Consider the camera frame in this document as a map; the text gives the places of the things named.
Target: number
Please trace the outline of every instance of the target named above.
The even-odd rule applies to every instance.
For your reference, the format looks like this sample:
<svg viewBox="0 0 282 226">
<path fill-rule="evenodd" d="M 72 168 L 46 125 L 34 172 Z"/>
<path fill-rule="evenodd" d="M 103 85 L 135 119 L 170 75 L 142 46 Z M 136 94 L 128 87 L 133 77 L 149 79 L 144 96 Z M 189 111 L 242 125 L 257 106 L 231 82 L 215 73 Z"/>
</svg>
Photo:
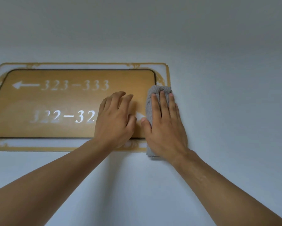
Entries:
<svg viewBox="0 0 282 226">
<path fill-rule="evenodd" d="M 95 91 L 95 90 L 98 90 L 98 89 L 99 89 L 99 81 L 98 81 L 98 80 L 95 80 L 94 82 L 96 83 L 96 84 L 95 84 L 96 89 L 92 89 L 93 91 Z"/>
<path fill-rule="evenodd" d="M 80 110 L 78 113 L 81 113 L 81 114 L 79 115 L 80 121 L 75 121 L 75 122 L 76 122 L 76 123 L 81 123 L 81 122 L 83 121 L 83 110 Z"/>
<path fill-rule="evenodd" d="M 63 88 L 63 89 L 61 89 L 61 90 L 65 90 L 65 89 L 67 89 L 68 88 L 68 80 L 64 80 L 64 82 L 65 82 L 65 88 Z"/>
<path fill-rule="evenodd" d="M 46 80 L 45 83 L 46 83 L 46 84 L 45 84 L 46 88 L 45 88 L 45 89 L 41 89 L 41 90 L 46 90 L 46 89 L 48 89 L 50 81 L 49 81 L 49 80 Z"/>
<path fill-rule="evenodd" d="M 85 83 L 86 83 L 86 88 L 83 89 L 83 90 L 88 90 L 88 89 L 90 89 L 90 81 L 89 81 L 89 80 L 86 80 Z"/>
<path fill-rule="evenodd" d="M 109 88 L 109 85 L 108 85 L 108 80 L 104 80 L 104 82 L 105 82 L 105 89 L 102 89 L 102 90 L 107 90 L 108 88 Z"/>
<path fill-rule="evenodd" d="M 50 115 L 50 111 L 49 110 L 46 110 L 45 113 L 48 113 L 47 116 Z M 40 123 L 48 123 L 48 121 L 47 120 L 41 120 Z"/>
<path fill-rule="evenodd" d="M 92 113 L 92 116 L 90 117 L 90 119 L 92 119 L 92 117 L 95 116 L 95 111 L 94 111 L 94 110 L 90 110 L 90 111 L 88 112 L 88 114 L 89 114 L 89 113 Z M 94 119 L 93 119 L 93 120 L 90 120 L 90 119 L 88 119 L 87 122 L 94 122 Z"/>
<path fill-rule="evenodd" d="M 30 123 L 36 123 L 39 120 L 39 113 L 40 112 L 38 110 L 35 111 L 34 120 L 30 121 Z"/>
<path fill-rule="evenodd" d="M 60 110 L 55 110 L 53 114 L 57 113 L 57 116 L 51 121 L 51 123 L 58 123 L 59 119 L 55 121 L 56 118 L 58 118 L 61 114 Z"/>
<path fill-rule="evenodd" d="M 57 90 L 57 86 L 59 85 L 59 80 L 55 80 L 54 82 L 56 82 L 56 85 L 55 85 L 55 87 L 53 87 L 51 90 Z"/>
</svg>

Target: cleaning rag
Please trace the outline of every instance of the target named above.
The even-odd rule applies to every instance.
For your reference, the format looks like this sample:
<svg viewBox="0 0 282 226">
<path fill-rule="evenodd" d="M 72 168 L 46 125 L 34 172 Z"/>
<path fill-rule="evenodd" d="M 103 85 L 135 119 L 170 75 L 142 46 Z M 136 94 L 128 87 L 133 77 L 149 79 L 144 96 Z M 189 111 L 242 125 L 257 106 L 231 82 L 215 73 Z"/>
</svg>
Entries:
<svg viewBox="0 0 282 226">
<path fill-rule="evenodd" d="M 160 104 L 160 91 L 162 91 L 162 90 L 165 92 L 166 101 L 167 101 L 167 104 L 169 106 L 169 94 L 171 93 L 171 87 L 169 87 L 169 86 L 152 86 L 148 90 L 148 93 L 147 93 L 145 110 L 146 110 L 146 118 L 150 122 L 151 126 L 152 126 L 151 95 L 154 93 L 157 96 L 158 102 Z M 146 148 L 147 148 L 146 149 L 146 154 L 147 154 L 148 157 L 157 157 L 152 152 L 152 150 L 149 148 L 148 145 L 147 145 Z"/>
</svg>

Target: white wall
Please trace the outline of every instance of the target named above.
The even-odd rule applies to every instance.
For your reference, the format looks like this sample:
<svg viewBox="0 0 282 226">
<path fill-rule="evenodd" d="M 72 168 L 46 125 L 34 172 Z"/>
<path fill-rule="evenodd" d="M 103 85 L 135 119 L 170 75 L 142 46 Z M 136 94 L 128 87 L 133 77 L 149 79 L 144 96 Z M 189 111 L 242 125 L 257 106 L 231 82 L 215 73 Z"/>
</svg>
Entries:
<svg viewBox="0 0 282 226">
<path fill-rule="evenodd" d="M 165 62 L 192 147 L 282 217 L 282 0 L 0 0 L 3 62 Z M 64 155 L 0 152 L 0 187 Z M 167 163 L 112 153 L 47 225 L 214 225 Z"/>
</svg>

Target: gold panel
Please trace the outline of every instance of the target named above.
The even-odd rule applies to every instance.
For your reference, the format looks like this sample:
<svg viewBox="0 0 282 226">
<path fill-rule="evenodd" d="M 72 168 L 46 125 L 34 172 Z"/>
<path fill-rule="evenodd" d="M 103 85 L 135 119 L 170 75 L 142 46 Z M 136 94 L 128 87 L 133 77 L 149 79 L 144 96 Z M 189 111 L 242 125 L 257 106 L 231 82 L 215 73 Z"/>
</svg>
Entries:
<svg viewBox="0 0 282 226">
<path fill-rule="evenodd" d="M 151 70 L 13 70 L 0 88 L 0 137 L 93 137 L 105 97 L 133 94 L 129 111 L 140 120 L 154 84 Z M 139 121 L 133 137 L 144 137 Z"/>
</svg>

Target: gray towel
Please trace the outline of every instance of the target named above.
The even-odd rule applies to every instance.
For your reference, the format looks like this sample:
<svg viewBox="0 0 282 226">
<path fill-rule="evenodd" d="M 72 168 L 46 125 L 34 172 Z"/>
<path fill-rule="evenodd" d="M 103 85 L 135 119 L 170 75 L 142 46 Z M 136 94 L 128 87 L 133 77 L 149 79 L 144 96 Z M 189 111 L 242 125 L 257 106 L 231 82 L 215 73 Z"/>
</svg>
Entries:
<svg viewBox="0 0 282 226">
<path fill-rule="evenodd" d="M 165 92 L 167 104 L 169 106 L 169 93 L 171 93 L 171 87 L 169 87 L 169 86 L 152 86 L 147 93 L 145 110 L 146 110 L 146 118 L 150 122 L 151 126 L 152 126 L 151 94 L 153 94 L 153 93 L 156 94 L 158 102 L 160 104 L 160 91 L 162 91 L 162 90 Z M 148 157 L 157 157 L 152 152 L 152 150 L 148 147 L 148 145 L 147 145 L 146 154 L 147 154 Z"/>
</svg>

